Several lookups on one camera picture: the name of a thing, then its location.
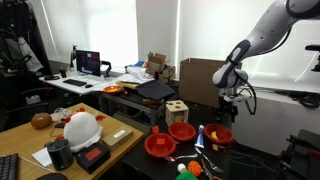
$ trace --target handle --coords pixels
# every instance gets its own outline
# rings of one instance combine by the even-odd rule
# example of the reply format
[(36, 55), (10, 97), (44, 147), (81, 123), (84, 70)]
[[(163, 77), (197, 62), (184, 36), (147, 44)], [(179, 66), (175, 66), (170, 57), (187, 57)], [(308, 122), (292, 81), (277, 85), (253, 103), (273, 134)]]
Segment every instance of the handle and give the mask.
[(209, 158), (206, 155), (204, 155), (203, 153), (202, 153), (202, 156), (209, 162), (211, 168), (213, 168), (214, 164), (209, 160)]
[(204, 157), (209, 162), (211, 168), (213, 168), (214, 164), (209, 160), (209, 158), (206, 155), (204, 155), (198, 147), (195, 147), (195, 149), (199, 154), (201, 154), (202, 157)]
[(176, 157), (176, 159), (180, 159), (180, 158), (195, 158), (198, 157), (198, 154), (192, 154), (192, 155), (186, 155), (186, 156), (178, 156)]

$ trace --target black box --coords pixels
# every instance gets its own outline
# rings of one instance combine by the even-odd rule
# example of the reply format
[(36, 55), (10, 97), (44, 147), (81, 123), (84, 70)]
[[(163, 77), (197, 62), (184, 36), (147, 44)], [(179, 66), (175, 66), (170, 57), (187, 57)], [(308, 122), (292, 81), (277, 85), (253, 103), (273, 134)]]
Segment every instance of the black box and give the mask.
[(76, 154), (76, 160), (88, 174), (94, 172), (110, 158), (110, 150), (100, 143), (94, 143)]

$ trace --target keyboard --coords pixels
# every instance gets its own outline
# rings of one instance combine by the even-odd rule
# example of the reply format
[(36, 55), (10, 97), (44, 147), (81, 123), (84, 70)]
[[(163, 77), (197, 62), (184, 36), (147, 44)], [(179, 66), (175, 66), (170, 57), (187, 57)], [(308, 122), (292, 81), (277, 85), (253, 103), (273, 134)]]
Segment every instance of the keyboard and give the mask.
[(18, 153), (6, 156), (0, 156), (0, 179), (16, 180), (18, 179)]
[(67, 80), (65, 80), (63, 82), (67, 83), (67, 84), (79, 86), (79, 87), (87, 84), (86, 82), (78, 81), (78, 80), (74, 80), (74, 79), (67, 79)]

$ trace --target orange bowl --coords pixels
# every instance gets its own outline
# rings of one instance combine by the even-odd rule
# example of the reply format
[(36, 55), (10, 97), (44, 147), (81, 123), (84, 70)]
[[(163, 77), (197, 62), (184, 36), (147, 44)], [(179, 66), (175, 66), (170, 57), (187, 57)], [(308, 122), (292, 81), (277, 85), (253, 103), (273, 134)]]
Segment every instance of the orange bowl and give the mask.
[(163, 158), (169, 156), (176, 150), (176, 143), (168, 134), (155, 133), (146, 139), (144, 148), (151, 156)]
[[(229, 144), (233, 140), (233, 134), (230, 129), (220, 124), (208, 124), (204, 127), (204, 134), (216, 144)], [(216, 132), (217, 138), (211, 136), (212, 132)]]
[(178, 141), (189, 141), (196, 136), (196, 129), (186, 122), (175, 122), (169, 126), (169, 134)]
[(121, 91), (120, 86), (107, 86), (103, 89), (108, 94), (118, 94)]

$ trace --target monitor screen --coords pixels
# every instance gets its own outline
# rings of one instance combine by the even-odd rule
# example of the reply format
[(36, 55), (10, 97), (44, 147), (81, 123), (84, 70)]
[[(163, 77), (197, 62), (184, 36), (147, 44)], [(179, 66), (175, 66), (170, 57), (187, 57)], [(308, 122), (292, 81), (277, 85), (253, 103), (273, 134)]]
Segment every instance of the monitor screen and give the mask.
[(84, 74), (100, 76), (100, 53), (76, 50), (77, 70)]

